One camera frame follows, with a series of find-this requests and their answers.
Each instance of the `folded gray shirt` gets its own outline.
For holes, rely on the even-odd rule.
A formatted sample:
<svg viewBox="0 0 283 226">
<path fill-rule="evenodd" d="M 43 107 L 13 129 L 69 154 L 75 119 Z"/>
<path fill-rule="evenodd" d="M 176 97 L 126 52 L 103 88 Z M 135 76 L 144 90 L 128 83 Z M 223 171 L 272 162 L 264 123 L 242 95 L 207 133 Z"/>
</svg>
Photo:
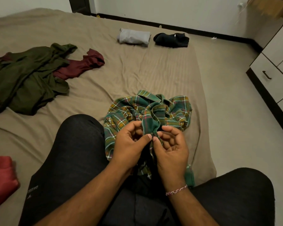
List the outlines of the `folded gray shirt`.
<svg viewBox="0 0 283 226">
<path fill-rule="evenodd" d="M 117 36 L 117 41 L 120 44 L 140 44 L 143 47 L 147 47 L 150 37 L 150 32 L 120 29 L 119 35 Z"/>
</svg>

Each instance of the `wrinkled sheet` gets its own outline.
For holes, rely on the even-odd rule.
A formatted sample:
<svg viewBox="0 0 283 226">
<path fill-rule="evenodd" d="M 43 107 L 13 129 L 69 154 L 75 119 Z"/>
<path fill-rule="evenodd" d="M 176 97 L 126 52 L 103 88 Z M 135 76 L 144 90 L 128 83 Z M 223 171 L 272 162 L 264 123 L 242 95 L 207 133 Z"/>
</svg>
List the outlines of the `wrinkled sheet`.
<svg viewBox="0 0 283 226">
<path fill-rule="evenodd" d="M 70 93 L 58 95 L 34 116 L 13 112 L 0 114 L 0 156 L 16 163 L 20 188 L 0 206 L 0 225 L 17 225 L 30 177 L 45 161 L 61 123 L 74 114 L 88 114 L 103 124 L 111 103 L 135 95 L 140 89 L 166 98 L 186 95 L 192 105 L 191 125 L 184 132 L 189 163 L 196 184 L 216 176 L 211 159 L 208 115 L 193 41 L 187 48 L 166 48 L 150 40 L 147 48 L 119 44 L 120 28 L 149 31 L 152 35 L 174 31 L 127 22 L 34 9 L 0 18 L 0 57 L 52 43 L 74 44 L 78 49 L 68 58 L 82 60 L 91 48 L 101 53 L 105 65 L 79 78 L 68 79 Z"/>
</svg>

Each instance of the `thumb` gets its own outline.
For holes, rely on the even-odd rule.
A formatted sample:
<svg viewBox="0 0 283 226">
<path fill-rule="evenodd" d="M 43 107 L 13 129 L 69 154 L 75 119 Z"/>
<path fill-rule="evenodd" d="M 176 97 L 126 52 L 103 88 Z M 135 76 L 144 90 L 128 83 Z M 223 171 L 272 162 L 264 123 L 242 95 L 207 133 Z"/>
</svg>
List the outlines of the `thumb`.
<svg viewBox="0 0 283 226">
<path fill-rule="evenodd" d="M 146 134 L 146 135 L 144 135 L 143 137 L 141 137 L 138 141 L 136 141 L 136 142 L 134 143 L 134 146 L 135 146 L 138 150 L 142 151 L 143 148 L 151 141 L 151 139 L 152 139 L 151 134 Z"/>
<path fill-rule="evenodd" d="M 166 151 L 157 137 L 153 137 L 153 149 L 158 157 Z"/>
</svg>

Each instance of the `black baseboard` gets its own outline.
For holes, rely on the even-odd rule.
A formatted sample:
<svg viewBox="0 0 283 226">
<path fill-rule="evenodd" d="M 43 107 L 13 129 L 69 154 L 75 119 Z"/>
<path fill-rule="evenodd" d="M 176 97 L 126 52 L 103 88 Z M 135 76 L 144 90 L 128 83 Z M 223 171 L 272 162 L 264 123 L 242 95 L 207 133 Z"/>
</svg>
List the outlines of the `black baseboard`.
<svg viewBox="0 0 283 226">
<path fill-rule="evenodd" d="M 275 100 L 272 98 L 272 96 L 269 94 L 269 92 L 266 90 L 264 85 L 260 82 L 260 80 L 251 68 L 248 69 L 246 74 L 248 75 L 248 77 L 256 87 L 257 91 L 263 98 L 264 102 L 266 103 L 266 105 L 278 121 L 279 125 L 283 129 L 283 111 L 281 110 L 281 108 L 278 106 L 278 104 L 275 102 Z"/>
<path fill-rule="evenodd" d="M 161 25 L 162 28 L 173 30 L 173 31 L 181 31 L 181 32 L 186 32 L 188 34 L 201 35 L 201 36 L 206 36 L 206 37 L 211 37 L 211 38 L 216 37 L 218 39 L 245 43 L 245 44 L 251 45 L 253 47 L 253 49 L 258 53 L 260 53 L 263 50 L 263 48 L 259 44 L 257 44 L 256 41 L 254 41 L 253 39 L 249 39 L 249 38 L 243 38 L 243 37 L 232 36 L 232 35 L 224 35 L 224 34 L 219 34 L 219 33 L 214 33 L 214 32 L 206 32 L 206 31 L 201 31 L 201 30 L 196 30 L 196 29 L 188 29 L 188 28 L 184 28 L 184 27 L 154 23 L 154 22 L 149 22 L 149 21 L 144 21 L 144 20 L 136 20 L 136 19 L 132 19 L 132 18 L 126 18 L 126 17 L 121 17 L 121 16 L 113 16 L 113 15 L 102 14 L 102 13 L 99 13 L 98 15 L 101 18 L 107 18 L 107 19 L 111 19 L 111 20 L 125 21 L 125 22 L 129 22 L 129 23 L 148 25 L 148 26 L 153 26 L 153 27 L 157 27 L 157 28 Z"/>
</svg>

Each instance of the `bracelet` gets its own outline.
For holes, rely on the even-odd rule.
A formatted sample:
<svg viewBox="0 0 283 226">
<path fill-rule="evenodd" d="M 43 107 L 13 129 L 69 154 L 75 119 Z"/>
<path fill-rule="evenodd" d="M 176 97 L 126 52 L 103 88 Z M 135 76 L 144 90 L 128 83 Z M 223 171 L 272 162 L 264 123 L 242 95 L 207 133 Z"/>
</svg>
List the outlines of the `bracelet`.
<svg viewBox="0 0 283 226">
<path fill-rule="evenodd" d="M 176 194 L 177 192 L 183 190 L 184 188 L 187 188 L 188 185 L 185 185 L 184 187 L 181 187 L 180 189 L 177 189 L 177 190 L 174 190 L 174 191 L 171 191 L 171 192 L 167 192 L 166 193 L 166 196 L 170 196 L 170 195 L 173 195 L 173 194 Z"/>
</svg>

